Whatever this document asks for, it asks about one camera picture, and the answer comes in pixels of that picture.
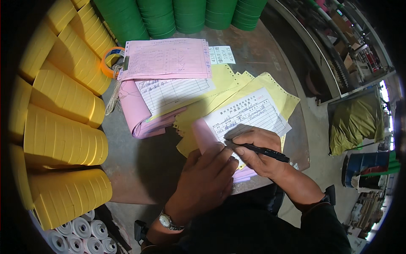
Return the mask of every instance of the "white paper roll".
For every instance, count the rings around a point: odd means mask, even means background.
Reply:
[[[116,254],[117,244],[113,239],[111,239],[110,237],[107,237],[106,239],[101,241],[101,244],[103,245],[105,253]]]
[[[82,217],[78,217],[72,221],[73,233],[82,239],[89,239],[92,230],[89,223]]]
[[[56,254],[68,254],[68,243],[59,232],[56,230],[49,230],[46,231],[46,234],[46,240]]]
[[[95,210],[91,210],[91,211],[85,213],[84,215],[82,215],[81,217],[84,218],[85,220],[87,220],[88,222],[91,222],[95,218]]]
[[[92,229],[92,235],[97,239],[104,240],[108,237],[107,227],[102,221],[98,219],[92,220],[90,228]]]
[[[84,244],[82,239],[80,239],[75,234],[70,234],[66,237],[68,242],[69,252],[72,254],[83,254],[84,253]]]
[[[83,239],[84,251],[89,254],[103,254],[103,245],[99,239],[91,237],[89,239]]]
[[[61,226],[57,227],[56,230],[65,237],[71,235],[73,232],[72,221],[68,221],[67,223],[62,224]]]

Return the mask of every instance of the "dark clothing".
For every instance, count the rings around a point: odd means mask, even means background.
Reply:
[[[147,248],[143,253],[351,253],[344,228],[329,203],[305,213],[301,228],[296,228],[269,211],[272,197],[267,199],[266,194],[272,189],[261,189],[253,198],[249,198],[250,192],[230,197],[194,220],[189,236],[180,244],[183,250],[151,248],[149,252]]]

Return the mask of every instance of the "hand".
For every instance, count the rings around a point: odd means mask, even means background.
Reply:
[[[243,132],[242,134],[233,138],[235,144],[253,144],[257,147],[272,149],[281,152],[281,138],[274,132],[264,130],[258,127]],[[263,177],[273,179],[276,174],[285,169],[286,163],[278,161],[274,158],[263,154],[256,154],[254,151],[249,150],[243,146],[235,149],[235,152],[241,159],[255,170],[255,172]]]
[[[189,154],[177,189],[165,205],[165,213],[177,226],[221,205],[231,194],[233,174],[238,160],[230,157],[232,149],[216,143],[203,155],[199,150]]]

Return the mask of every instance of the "stack of green tape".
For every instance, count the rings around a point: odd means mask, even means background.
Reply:
[[[94,0],[119,43],[149,40],[140,11],[134,0]]]
[[[172,0],[137,0],[151,38],[166,39],[176,31]]]
[[[238,29],[252,31],[267,0],[238,0],[231,24]]]
[[[176,29],[180,33],[200,32],[204,27],[206,0],[173,0]]]
[[[205,25],[212,29],[227,29],[231,20],[237,0],[207,0]]]

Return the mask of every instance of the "blue barrel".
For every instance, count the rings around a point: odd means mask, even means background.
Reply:
[[[359,175],[362,170],[370,167],[387,167],[388,163],[389,151],[350,155],[347,168],[343,168],[343,170],[345,170],[345,175],[343,175],[344,186],[353,188],[353,186],[351,185],[351,178],[353,176]]]

